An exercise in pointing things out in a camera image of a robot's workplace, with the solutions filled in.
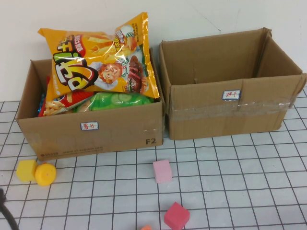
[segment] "foam block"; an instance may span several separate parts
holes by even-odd
[[[17,166],[17,177],[22,182],[35,181],[36,160],[20,161]]]
[[[172,230],[182,230],[189,219],[190,212],[175,202],[166,212],[164,216],[164,223],[167,224]]]
[[[153,165],[155,180],[158,184],[172,181],[172,169],[168,160],[155,161]]]
[[[141,230],[152,230],[152,228],[149,225],[146,225],[145,227],[143,227]]]

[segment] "open cardboard box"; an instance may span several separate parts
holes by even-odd
[[[51,59],[31,61],[17,122],[40,161],[162,145],[165,103],[156,71],[160,98],[155,103],[85,113],[37,117]],[[82,130],[94,122],[96,130]]]
[[[267,28],[163,41],[159,58],[176,140],[277,130],[306,84]]]

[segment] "red foam cube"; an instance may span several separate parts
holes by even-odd
[[[190,212],[175,202],[164,216],[164,223],[172,230],[182,230],[190,219]]]

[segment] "snack bag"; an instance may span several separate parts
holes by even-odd
[[[53,57],[47,101],[74,90],[159,97],[149,57],[147,13],[117,28],[115,35],[51,29],[38,32],[46,38]]]
[[[45,109],[45,102],[46,102],[46,93],[42,93],[42,96],[40,98],[39,108],[37,110],[38,116],[43,116],[44,109]]]
[[[137,93],[100,92],[90,100],[74,109],[75,112],[97,111],[104,109],[116,109],[141,104],[150,104],[153,98],[148,98]]]
[[[67,112],[93,96],[94,92],[77,90],[45,102],[44,116]]]

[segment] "label sticker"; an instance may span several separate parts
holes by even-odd
[[[98,122],[83,122],[81,123],[81,130],[88,131],[88,130],[97,130],[99,129]]]
[[[240,99],[241,90],[226,90],[222,99],[225,101],[236,101]]]

